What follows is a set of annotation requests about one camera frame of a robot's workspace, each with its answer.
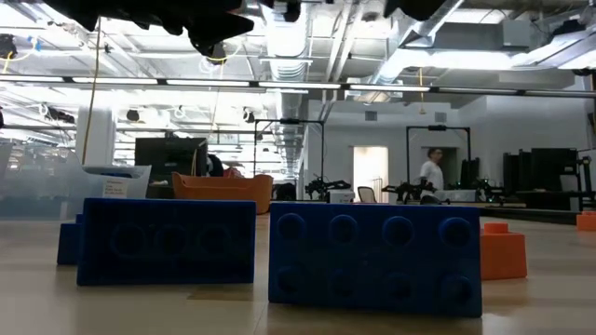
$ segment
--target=office chair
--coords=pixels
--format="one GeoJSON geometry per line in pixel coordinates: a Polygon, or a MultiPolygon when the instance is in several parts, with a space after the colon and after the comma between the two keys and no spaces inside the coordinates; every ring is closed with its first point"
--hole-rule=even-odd
{"type": "Polygon", "coordinates": [[[374,197],[374,190],[368,186],[359,186],[358,196],[360,201],[367,204],[376,204],[376,198],[374,197]]]}

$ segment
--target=pillar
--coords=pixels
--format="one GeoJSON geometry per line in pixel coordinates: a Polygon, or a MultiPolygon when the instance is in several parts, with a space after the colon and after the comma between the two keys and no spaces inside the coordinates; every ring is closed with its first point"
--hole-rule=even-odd
{"type": "MultiPolygon", "coordinates": [[[[76,120],[76,155],[83,164],[83,147],[89,117],[88,106],[78,109],[76,120]]],[[[117,113],[108,106],[93,106],[89,125],[86,166],[106,166],[114,162],[115,127],[117,113]]]]}

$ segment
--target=label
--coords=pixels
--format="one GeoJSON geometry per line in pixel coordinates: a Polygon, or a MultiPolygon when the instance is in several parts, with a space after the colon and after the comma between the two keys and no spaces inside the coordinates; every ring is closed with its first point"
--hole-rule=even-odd
{"type": "Polygon", "coordinates": [[[116,178],[108,178],[103,183],[103,197],[126,198],[129,190],[129,181],[116,178]]]}

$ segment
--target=white shirt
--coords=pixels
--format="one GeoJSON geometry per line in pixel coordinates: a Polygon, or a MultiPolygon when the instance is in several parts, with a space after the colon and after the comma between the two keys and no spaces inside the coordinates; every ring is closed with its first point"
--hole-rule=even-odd
{"type": "Polygon", "coordinates": [[[424,177],[427,181],[432,182],[432,187],[437,190],[443,189],[443,171],[435,162],[427,161],[420,169],[420,177],[424,177]]]}

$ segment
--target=ceiling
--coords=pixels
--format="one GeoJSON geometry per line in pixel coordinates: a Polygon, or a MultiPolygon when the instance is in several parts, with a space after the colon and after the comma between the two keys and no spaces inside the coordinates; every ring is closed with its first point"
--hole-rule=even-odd
{"type": "MultiPolygon", "coordinates": [[[[383,11],[384,2],[370,0],[361,3],[359,20],[355,20],[356,17],[343,18],[344,7],[352,6],[353,3],[355,2],[352,0],[345,0],[336,1],[335,5],[326,5],[324,2],[312,5],[314,7],[310,11],[308,22],[310,32],[306,56],[310,62],[305,81],[330,81],[327,75],[330,64],[342,63],[339,61],[342,60],[341,53],[336,52],[333,57],[333,51],[337,47],[349,47],[349,54],[346,53],[349,57],[343,59],[345,64],[339,69],[338,81],[342,82],[348,78],[374,74],[396,49],[397,41],[394,37],[403,19],[402,14],[397,13],[389,19],[383,19],[379,13],[383,11]],[[339,36],[338,26],[342,22],[345,22],[347,33],[339,36]]],[[[586,4],[587,1],[580,0],[470,0],[449,16],[447,23],[495,25],[506,16],[510,20],[529,20],[535,15],[545,18],[584,8],[586,4]]],[[[103,19],[99,45],[99,77],[271,80],[271,61],[264,60],[267,56],[267,29],[264,20],[259,17],[250,18],[255,21],[252,32],[224,42],[224,49],[229,57],[224,66],[211,65],[193,49],[185,33],[182,36],[173,36],[161,27],[152,26],[145,31],[131,22],[103,19]]],[[[0,34],[15,35],[18,58],[27,56],[23,60],[9,62],[5,69],[6,74],[94,75],[98,33],[85,31],[43,3],[0,1],[0,34]]],[[[289,38],[279,43],[291,45],[293,41],[289,38]]],[[[400,73],[398,80],[408,85],[563,88],[573,83],[573,76],[570,72],[560,70],[513,73],[424,67],[420,70],[406,68],[400,73]]],[[[309,99],[313,97],[320,99],[317,94],[311,93],[308,96],[309,99]]],[[[253,161],[251,131],[254,127],[245,123],[242,116],[245,111],[253,112],[257,118],[280,115],[280,111],[275,110],[275,98],[275,94],[269,92],[166,91],[118,87],[99,89],[95,99],[110,101],[116,106],[119,127],[168,127],[181,132],[190,130],[184,136],[204,137],[211,134],[210,149],[220,155],[224,162],[240,165],[250,175],[253,161]],[[126,114],[130,109],[140,111],[141,123],[127,119],[126,114]],[[217,137],[215,135],[218,130],[226,133],[217,137]]],[[[421,99],[420,94],[405,94],[400,103],[409,104],[421,99]]],[[[449,111],[470,102],[473,97],[426,94],[424,99],[427,103],[437,103],[449,111]]],[[[79,108],[88,108],[89,100],[90,90],[84,87],[53,87],[51,84],[44,87],[0,87],[0,104],[5,108],[5,121],[8,125],[71,127],[72,125],[45,117],[46,106],[76,117],[79,108]]],[[[343,109],[366,109],[359,102],[341,103],[343,109]]],[[[341,120],[336,120],[336,124],[341,125],[341,120]]],[[[278,136],[275,136],[280,131],[278,126],[273,125],[267,131],[272,133],[267,133],[259,141],[257,168],[278,174],[279,177],[288,175],[288,169],[285,168],[288,157],[284,155],[284,150],[278,148],[288,144],[278,142],[278,136]]],[[[145,136],[162,134],[119,131],[115,153],[118,162],[133,163],[132,143],[136,137],[145,136]]],[[[56,142],[60,146],[74,147],[76,132],[4,130],[0,137],[12,137],[21,141],[38,138],[56,142]]],[[[300,134],[295,142],[296,145],[301,145],[300,134]]]]}

